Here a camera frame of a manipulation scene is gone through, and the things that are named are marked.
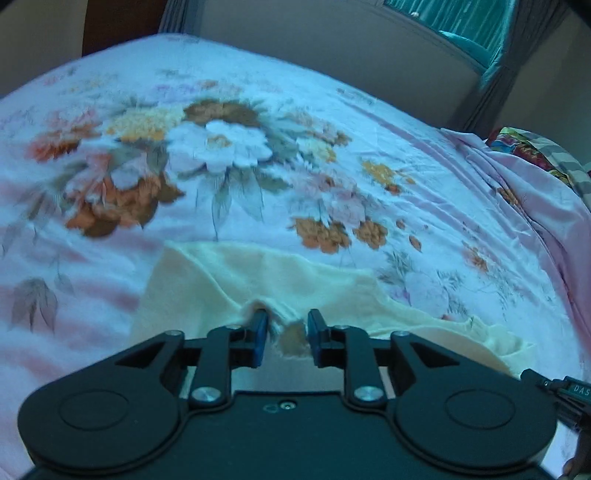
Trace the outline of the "person's right hand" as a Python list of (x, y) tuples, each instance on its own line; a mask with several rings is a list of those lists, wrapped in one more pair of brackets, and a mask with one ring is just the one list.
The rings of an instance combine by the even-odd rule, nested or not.
[(563, 467), (559, 480), (589, 479), (590, 462), (584, 462), (581, 456), (575, 456), (567, 460)]

